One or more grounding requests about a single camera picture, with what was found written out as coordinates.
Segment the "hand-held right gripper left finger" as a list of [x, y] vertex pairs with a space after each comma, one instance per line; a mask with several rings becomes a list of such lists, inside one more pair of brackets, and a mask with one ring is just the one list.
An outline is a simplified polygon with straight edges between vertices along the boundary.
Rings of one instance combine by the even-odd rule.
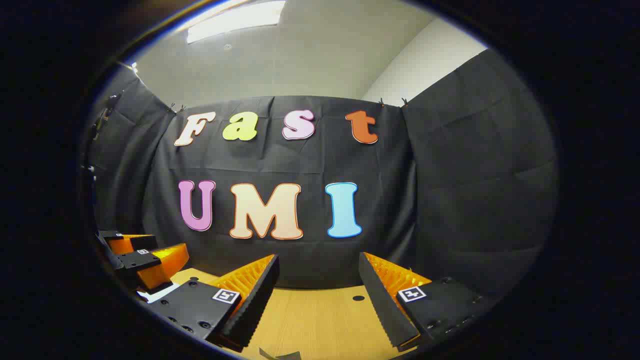
[[190, 279], [149, 304], [192, 337], [242, 351], [249, 346], [280, 274], [276, 254], [205, 283]]

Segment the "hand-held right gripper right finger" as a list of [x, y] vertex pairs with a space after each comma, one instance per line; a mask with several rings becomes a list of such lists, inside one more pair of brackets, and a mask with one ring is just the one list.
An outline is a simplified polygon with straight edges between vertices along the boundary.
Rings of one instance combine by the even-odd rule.
[[430, 280], [365, 251], [359, 253], [358, 271], [391, 346], [398, 350], [440, 344], [497, 303], [450, 276]]

